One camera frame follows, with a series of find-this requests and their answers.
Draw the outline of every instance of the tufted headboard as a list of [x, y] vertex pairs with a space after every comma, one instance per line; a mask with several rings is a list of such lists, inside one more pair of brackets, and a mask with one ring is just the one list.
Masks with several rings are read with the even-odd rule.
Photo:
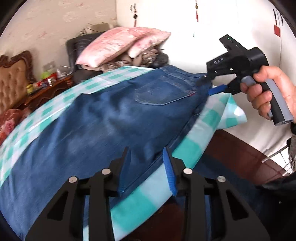
[[0, 57], [0, 114], [17, 108], [27, 96], [26, 86], [36, 82], [32, 74], [32, 56], [24, 51], [13, 56]]

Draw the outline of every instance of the nightstand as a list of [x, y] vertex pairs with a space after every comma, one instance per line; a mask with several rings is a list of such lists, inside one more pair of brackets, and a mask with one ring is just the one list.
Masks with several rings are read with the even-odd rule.
[[29, 107], [31, 111], [35, 111], [50, 99], [71, 88], [73, 85], [71, 78], [71, 75], [66, 76], [55, 81], [53, 85], [45, 87], [37, 93], [29, 96], [25, 102], [25, 107]]

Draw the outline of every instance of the green and white checkered cloth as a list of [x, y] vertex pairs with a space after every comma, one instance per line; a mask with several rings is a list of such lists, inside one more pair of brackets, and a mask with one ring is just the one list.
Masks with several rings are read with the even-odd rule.
[[[34, 111], [0, 146], [0, 187], [26, 147], [58, 118], [77, 96], [100, 91], [152, 70], [131, 66], [121, 67], [68, 89]], [[193, 128], [173, 152], [173, 156], [182, 159], [187, 167], [193, 168], [216, 129], [228, 128], [246, 121], [244, 112], [236, 105], [230, 94], [220, 93], [210, 96]], [[170, 196], [171, 192], [162, 164], [129, 197], [112, 208], [115, 239], [120, 240], [140, 226]], [[88, 227], [84, 228], [83, 232], [84, 240], [88, 240]]]

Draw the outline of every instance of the human hand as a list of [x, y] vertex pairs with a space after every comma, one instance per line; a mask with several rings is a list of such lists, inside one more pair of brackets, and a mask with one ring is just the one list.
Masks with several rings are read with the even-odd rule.
[[[266, 79], [273, 79], [282, 93], [290, 112], [296, 121], [296, 87], [289, 77], [278, 67], [262, 66], [257, 74], [253, 75], [257, 82], [264, 82]], [[262, 92], [262, 87], [255, 84], [248, 87], [245, 83], [240, 84], [240, 89], [247, 94], [247, 99], [252, 103], [254, 109], [258, 110], [259, 115], [270, 120], [267, 113], [270, 111], [271, 91]]]

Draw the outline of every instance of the floral wallpaper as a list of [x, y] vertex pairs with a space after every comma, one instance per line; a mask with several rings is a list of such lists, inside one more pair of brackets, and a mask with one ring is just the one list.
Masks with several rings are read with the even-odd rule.
[[29, 50], [39, 79], [42, 66], [53, 60], [56, 65], [69, 66], [67, 40], [77, 37], [88, 24], [115, 19], [115, 0], [28, 0], [1, 35], [0, 55], [12, 57]]

